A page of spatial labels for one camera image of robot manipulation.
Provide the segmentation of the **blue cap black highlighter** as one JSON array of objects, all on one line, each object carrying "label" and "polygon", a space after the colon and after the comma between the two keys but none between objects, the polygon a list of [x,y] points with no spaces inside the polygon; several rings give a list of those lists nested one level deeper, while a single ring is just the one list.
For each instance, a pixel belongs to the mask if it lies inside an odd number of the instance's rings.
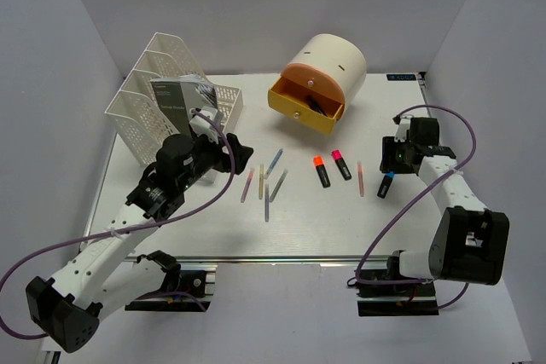
[{"label": "blue cap black highlighter", "polygon": [[383,176],[383,179],[381,180],[381,183],[377,192],[377,196],[379,198],[384,199],[387,196],[387,193],[392,185],[394,176],[395,174],[393,172],[387,172]]}]

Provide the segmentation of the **pink cap black highlighter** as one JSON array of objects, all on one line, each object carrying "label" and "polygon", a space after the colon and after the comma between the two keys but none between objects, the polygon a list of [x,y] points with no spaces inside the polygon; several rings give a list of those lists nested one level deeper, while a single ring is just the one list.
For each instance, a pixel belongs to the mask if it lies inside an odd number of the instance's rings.
[{"label": "pink cap black highlighter", "polygon": [[338,170],[340,171],[340,174],[342,175],[343,179],[345,181],[349,181],[352,178],[351,172],[349,170],[349,167],[347,163],[345,162],[345,159],[343,155],[341,154],[340,150],[334,150],[332,153],[332,158],[338,167]]}]

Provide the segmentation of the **yellow drawer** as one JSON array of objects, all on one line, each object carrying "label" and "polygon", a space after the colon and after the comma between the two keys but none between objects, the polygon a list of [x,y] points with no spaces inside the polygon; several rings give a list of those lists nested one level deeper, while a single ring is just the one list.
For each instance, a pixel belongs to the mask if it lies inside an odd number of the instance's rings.
[{"label": "yellow drawer", "polygon": [[[327,117],[312,111],[305,102],[307,96],[315,99]],[[330,100],[304,86],[279,77],[268,91],[271,109],[324,135],[330,135],[345,111],[345,104]]]}]

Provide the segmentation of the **orange cap black highlighter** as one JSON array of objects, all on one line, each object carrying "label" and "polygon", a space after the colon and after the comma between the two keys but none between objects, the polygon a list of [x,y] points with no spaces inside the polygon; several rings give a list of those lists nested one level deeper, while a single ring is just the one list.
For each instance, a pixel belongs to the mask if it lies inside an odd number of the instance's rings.
[{"label": "orange cap black highlighter", "polygon": [[315,166],[315,169],[317,171],[319,180],[324,188],[329,188],[331,186],[331,182],[329,180],[329,176],[326,170],[326,167],[323,163],[323,159],[321,156],[315,156],[313,158],[313,164]]}]

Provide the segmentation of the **purple cap black highlighter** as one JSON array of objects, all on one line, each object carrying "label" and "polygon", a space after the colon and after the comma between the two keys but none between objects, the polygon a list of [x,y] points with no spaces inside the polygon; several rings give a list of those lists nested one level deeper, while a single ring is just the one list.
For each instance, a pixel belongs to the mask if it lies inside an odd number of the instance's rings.
[{"label": "purple cap black highlighter", "polygon": [[321,114],[322,116],[325,116],[325,117],[328,116],[326,114],[326,112],[324,111],[324,109],[322,108],[322,106],[315,99],[313,99],[311,96],[308,95],[305,98],[305,102],[312,111],[314,111],[316,113],[319,113],[319,114]]}]

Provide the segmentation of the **grey setup guide booklet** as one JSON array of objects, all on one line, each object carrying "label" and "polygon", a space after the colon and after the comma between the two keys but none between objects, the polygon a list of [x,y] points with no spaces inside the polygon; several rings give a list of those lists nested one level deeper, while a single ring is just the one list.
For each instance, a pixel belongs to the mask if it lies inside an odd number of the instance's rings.
[{"label": "grey setup guide booklet", "polygon": [[191,110],[218,107],[215,86],[197,74],[150,80],[160,111],[180,134],[189,135]]}]

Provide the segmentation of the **orange drawer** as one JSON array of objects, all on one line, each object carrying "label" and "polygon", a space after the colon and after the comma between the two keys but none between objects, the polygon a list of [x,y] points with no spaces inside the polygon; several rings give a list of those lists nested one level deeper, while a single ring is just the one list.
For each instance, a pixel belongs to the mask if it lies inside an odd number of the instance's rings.
[{"label": "orange drawer", "polygon": [[314,90],[330,100],[345,103],[345,95],[338,83],[327,73],[303,63],[290,63],[281,72],[281,77]]}]

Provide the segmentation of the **cream round drawer cabinet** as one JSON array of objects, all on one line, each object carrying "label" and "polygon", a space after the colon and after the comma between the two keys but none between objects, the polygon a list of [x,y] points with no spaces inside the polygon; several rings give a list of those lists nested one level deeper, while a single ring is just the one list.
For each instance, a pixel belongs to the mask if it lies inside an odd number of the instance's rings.
[{"label": "cream round drawer cabinet", "polygon": [[344,92],[345,107],[352,103],[367,75],[367,62],[360,49],[327,33],[311,38],[290,63],[313,66],[331,76]]}]

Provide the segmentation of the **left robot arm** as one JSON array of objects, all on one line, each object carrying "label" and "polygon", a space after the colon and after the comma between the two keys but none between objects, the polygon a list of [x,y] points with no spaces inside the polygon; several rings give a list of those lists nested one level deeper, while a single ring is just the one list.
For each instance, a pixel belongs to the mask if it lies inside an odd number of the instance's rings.
[{"label": "left robot arm", "polygon": [[252,155],[253,149],[241,145],[234,134],[217,142],[207,136],[167,137],[106,235],[93,238],[49,279],[36,277],[27,285],[32,321],[64,351],[73,353],[117,309],[144,295],[179,291],[180,264],[163,251],[138,256],[136,267],[123,279],[112,274],[184,204],[185,192],[209,170],[239,175]]}]

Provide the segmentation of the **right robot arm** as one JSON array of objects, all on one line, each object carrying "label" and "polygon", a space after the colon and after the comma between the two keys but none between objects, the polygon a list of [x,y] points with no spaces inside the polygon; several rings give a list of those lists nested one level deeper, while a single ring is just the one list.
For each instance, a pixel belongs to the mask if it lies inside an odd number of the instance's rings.
[{"label": "right robot arm", "polygon": [[502,276],[509,232],[508,217],[478,199],[458,172],[456,155],[439,141],[435,118],[397,118],[394,136],[382,140],[380,171],[417,175],[441,213],[426,251],[395,251],[398,265],[385,273],[386,287],[403,295],[416,280],[452,280],[494,286]]}]

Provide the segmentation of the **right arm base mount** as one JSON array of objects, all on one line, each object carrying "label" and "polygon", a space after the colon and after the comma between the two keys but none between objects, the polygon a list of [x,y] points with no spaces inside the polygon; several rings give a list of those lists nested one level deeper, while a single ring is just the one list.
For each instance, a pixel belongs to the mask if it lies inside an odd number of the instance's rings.
[{"label": "right arm base mount", "polygon": [[[381,267],[378,263],[363,268],[362,280],[406,280],[399,273],[399,251],[386,259]],[[357,312],[360,317],[406,317],[439,315],[434,284],[378,284],[367,285],[350,278],[346,285],[357,291]]]}]

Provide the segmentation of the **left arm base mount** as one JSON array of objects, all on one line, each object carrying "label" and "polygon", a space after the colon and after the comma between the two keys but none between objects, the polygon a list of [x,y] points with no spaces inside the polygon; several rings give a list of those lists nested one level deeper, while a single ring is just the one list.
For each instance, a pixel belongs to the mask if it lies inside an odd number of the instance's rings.
[{"label": "left arm base mount", "polygon": [[216,265],[182,264],[177,281],[125,306],[128,312],[206,313],[216,282]]}]

